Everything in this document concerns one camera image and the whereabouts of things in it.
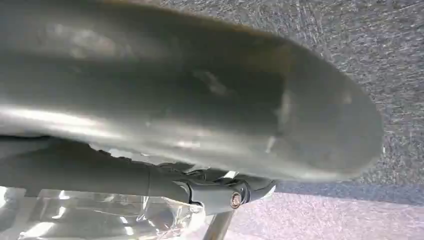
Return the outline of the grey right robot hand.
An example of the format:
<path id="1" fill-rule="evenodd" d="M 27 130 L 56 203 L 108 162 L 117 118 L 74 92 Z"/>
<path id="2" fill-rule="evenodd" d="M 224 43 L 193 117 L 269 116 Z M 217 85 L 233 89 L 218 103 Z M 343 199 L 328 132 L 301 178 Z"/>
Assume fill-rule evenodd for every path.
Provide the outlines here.
<path id="1" fill-rule="evenodd" d="M 129 0 L 0 3 L 0 183 L 231 211 L 380 158 L 369 95 L 271 32 Z"/>

